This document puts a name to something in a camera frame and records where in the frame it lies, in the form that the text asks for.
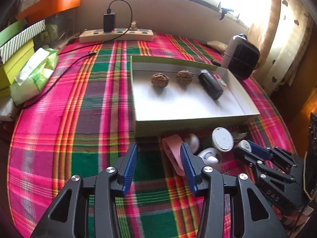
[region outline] cardboard box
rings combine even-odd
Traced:
[[[33,46],[33,40],[30,39],[5,64],[0,65],[0,97],[10,95],[10,85],[13,83],[15,76],[34,54]]]
[[[228,85],[218,100],[214,101],[198,81],[201,69],[220,75]],[[181,70],[193,73],[190,85],[177,83],[176,74]],[[165,88],[154,87],[151,83],[151,76],[159,72],[169,77]],[[260,114],[230,71],[205,63],[131,56],[131,87],[136,137],[236,126],[250,123]]]

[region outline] striped box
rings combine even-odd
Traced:
[[[23,30],[25,20],[18,20],[0,32],[0,47],[10,40],[14,35]]]
[[[27,41],[39,34],[45,29],[45,20],[41,20],[27,29],[21,31],[3,46],[0,47],[0,65],[5,64],[7,60]]]

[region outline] power strip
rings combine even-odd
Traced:
[[[122,35],[126,30],[126,28],[115,28],[113,32],[107,33],[103,29],[86,30],[79,36],[79,42],[108,41]],[[138,29],[137,31],[128,31],[116,40],[152,41],[153,38],[153,31],[150,29]]]

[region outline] white box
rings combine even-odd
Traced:
[[[214,101],[198,81],[201,69],[219,75],[228,85],[218,100]],[[181,70],[194,75],[190,85],[177,83],[176,74]],[[168,76],[168,86],[153,86],[151,76],[155,73]],[[131,56],[131,86],[136,137],[236,126],[250,123],[260,114],[229,70],[205,63]]]

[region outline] pink cloth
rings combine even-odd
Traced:
[[[162,139],[164,152],[179,176],[185,176],[182,161],[180,159],[180,146],[182,143],[183,140],[177,134]]]

